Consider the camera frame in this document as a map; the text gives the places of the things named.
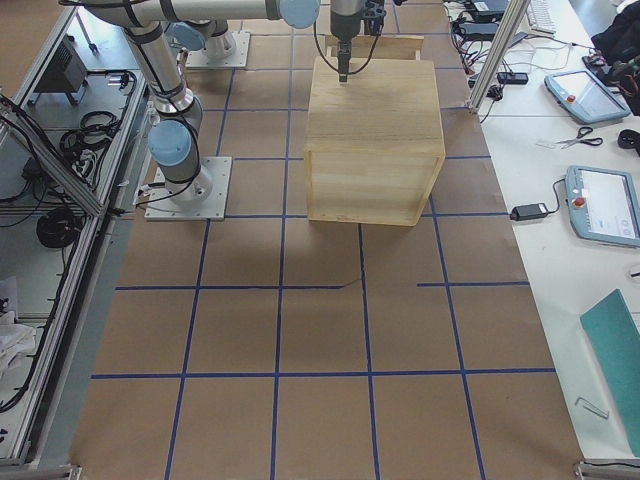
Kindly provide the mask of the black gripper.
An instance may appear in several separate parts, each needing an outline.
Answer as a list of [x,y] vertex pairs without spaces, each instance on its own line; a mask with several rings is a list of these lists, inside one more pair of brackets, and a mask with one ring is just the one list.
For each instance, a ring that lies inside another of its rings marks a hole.
[[365,35],[380,35],[384,28],[386,10],[384,0],[366,0],[363,9]]
[[330,13],[331,34],[340,42],[337,45],[337,61],[339,82],[346,83],[349,76],[351,60],[351,41],[358,36],[361,28],[361,13],[342,15]]

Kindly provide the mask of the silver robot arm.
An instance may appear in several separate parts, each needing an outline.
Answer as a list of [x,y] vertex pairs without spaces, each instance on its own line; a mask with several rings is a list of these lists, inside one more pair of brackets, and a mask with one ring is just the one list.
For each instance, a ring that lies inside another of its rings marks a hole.
[[283,20],[303,29],[318,17],[318,1],[80,1],[97,18],[122,28],[161,116],[149,135],[149,150],[165,178],[168,198],[199,201],[209,195],[211,176],[204,171],[197,131],[202,107],[186,86],[163,33],[164,21],[236,19]]
[[[352,43],[359,35],[361,25],[364,34],[378,37],[384,27],[386,11],[384,1],[331,1],[330,29],[338,40],[338,59],[350,61]],[[319,1],[266,1],[268,19],[284,20],[294,28],[306,28],[316,20],[319,14]],[[190,51],[207,49],[211,38],[221,37],[226,44],[221,48],[222,56],[228,56],[236,48],[235,40],[228,33],[229,18],[238,18],[230,14],[224,18],[205,18],[203,16],[181,21],[172,20],[169,32],[175,40]]]

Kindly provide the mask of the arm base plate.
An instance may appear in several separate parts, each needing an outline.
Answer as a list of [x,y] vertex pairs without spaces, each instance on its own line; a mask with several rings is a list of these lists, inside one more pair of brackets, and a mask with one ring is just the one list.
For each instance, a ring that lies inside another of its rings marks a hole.
[[154,189],[146,200],[144,217],[148,221],[199,221],[225,219],[228,189],[232,171],[231,157],[205,156],[200,159],[199,175],[188,188],[169,182],[159,167],[155,182],[164,185]]
[[245,68],[250,37],[247,31],[227,31],[222,35],[212,36],[203,49],[189,52],[186,68],[191,70]]

